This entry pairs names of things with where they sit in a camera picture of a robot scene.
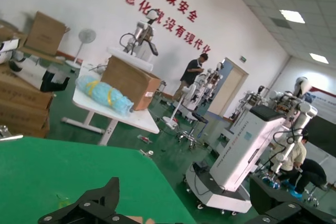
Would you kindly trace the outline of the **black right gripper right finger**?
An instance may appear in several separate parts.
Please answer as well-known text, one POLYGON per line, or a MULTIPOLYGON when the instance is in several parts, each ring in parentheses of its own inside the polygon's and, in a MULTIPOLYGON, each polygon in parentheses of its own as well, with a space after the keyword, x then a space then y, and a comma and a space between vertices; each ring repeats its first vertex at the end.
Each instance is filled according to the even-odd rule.
POLYGON ((256 175, 250 177, 250 201, 258 216, 248 220, 256 223, 335 223, 335 216, 310 207, 289 192, 274 189, 256 175))

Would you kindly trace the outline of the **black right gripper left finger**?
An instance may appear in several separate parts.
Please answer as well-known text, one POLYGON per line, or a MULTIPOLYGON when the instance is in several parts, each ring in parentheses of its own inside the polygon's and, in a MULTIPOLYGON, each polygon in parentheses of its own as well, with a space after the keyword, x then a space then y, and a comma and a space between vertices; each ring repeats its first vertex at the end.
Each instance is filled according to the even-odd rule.
POLYGON ((104 187, 86 191, 75 203, 40 217, 38 223, 129 223, 129 217, 116 212, 119 196, 119 178, 112 177, 104 187))

